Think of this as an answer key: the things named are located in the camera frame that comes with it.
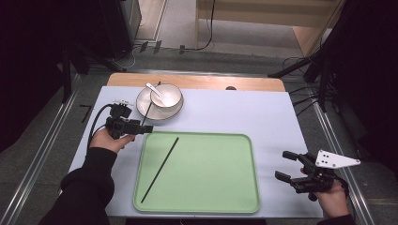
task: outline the green tray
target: green tray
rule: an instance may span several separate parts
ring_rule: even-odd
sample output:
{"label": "green tray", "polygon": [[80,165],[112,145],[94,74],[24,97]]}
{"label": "green tray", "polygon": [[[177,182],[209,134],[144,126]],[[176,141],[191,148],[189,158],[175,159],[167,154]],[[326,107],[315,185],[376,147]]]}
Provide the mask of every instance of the green tray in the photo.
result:
{"label": "green tray", "polygon": [[[178,143],[141,202],[176,137]],[[133,202],[147,212],[256,212],[260,201],[251,140],[242,134],[148,134]]]}

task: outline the white spoon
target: white spoon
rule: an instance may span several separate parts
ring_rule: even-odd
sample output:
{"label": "white spoon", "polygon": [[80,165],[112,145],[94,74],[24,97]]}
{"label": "white spoon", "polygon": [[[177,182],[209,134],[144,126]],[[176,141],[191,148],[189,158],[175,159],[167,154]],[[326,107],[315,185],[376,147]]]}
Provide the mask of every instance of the white spoon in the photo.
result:
{"label": "white spoon", "polygon": [[164,106],[170,107],[174,105],[174,101],[170,97],[162,94],[158,89],[156,89],[155,86],[153,86],[149,82],[146,83],[146,86],[149,87],[152,91],[156,93],[156,95],[159,96],[159,99],[161,100]]}

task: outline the saucer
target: saucer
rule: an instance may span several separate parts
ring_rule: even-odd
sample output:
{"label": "saucer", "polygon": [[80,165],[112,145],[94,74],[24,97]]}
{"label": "saucer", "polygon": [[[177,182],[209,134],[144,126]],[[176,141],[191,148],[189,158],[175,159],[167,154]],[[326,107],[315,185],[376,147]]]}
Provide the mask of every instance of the saucer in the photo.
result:
{"label": "saucer", "polygon": [[[143,116],[146,115],[146,112],[149,108],[149,104],[151,103],[151,100],[150,100],[151,92],[152,91],[146,87],[140,92],[140,94],[137,97],[137,104],[136,104],[137,110]],[[157,108],[155,104],[152,104],[146,118],[153,119],[153,120],[168,119],[168,118],[174,116],[175,114],[177,114],[181,110],[183,103],[184,103],[184,97],[181,96],[181,101],[178,103],[176,108],[169,112],[162,111],[161,109]]]}

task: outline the hand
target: hand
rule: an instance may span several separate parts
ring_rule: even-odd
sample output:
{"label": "hand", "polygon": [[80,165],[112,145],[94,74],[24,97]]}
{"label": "hand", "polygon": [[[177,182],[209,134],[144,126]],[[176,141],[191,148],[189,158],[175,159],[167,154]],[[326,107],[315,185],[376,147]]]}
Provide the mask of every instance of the hand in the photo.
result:
{"label": "hand", "polygon": [[334,180],[329,191],[316,192],[319,204],[324,212],[324,218],[336,218],[348,215],[348,207],[345,200],[345,192],[342,183]]}
{"label": "hand", "polygon": [[108,133],[108,129],[104,128],[97,131],[91,139],[90,147],[101,147],[118,153],[126,144],[135,139],[135,135],[128,134],[120,139],[113,139]]}

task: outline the white tabletop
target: white tabletop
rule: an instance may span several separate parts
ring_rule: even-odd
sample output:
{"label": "white tabletop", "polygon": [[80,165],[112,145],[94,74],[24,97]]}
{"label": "white tabletop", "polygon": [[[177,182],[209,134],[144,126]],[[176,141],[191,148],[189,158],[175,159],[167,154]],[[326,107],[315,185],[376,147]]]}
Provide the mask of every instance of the white tabletop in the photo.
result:
{"label": "white tabletop", "polygon": [[[112,104],[113,99],[134,102],[143,88],[102,87],[84,136],[70,166],[70,171],[83,165],[87,137],[100,108]],[[184,105],[174,117],[154,121],[146,119],[146,125],[154,125],[158,131],[194,131],[241,133],[250,137],[257,172],[260,209],[251,215],[204,215],[143,213],[133,206],[133,193],[138,173],[145,135],[138,135],[135,142],[123,149],[115,162],[112,177],[115,194],[106,207],[110,217],[126,218],[321,218],[318,202],[311,202],[307,194],[297,194],[288,184],[275,178],[275,171],[292,177],[302,177],[302,164],[282,157],[283,151],[304,154],[307,148],[299,128],[288,93],[182,89]],[[131,106],[130,119],[144,117]],[[97,122],[105,123],[109,108]]]}

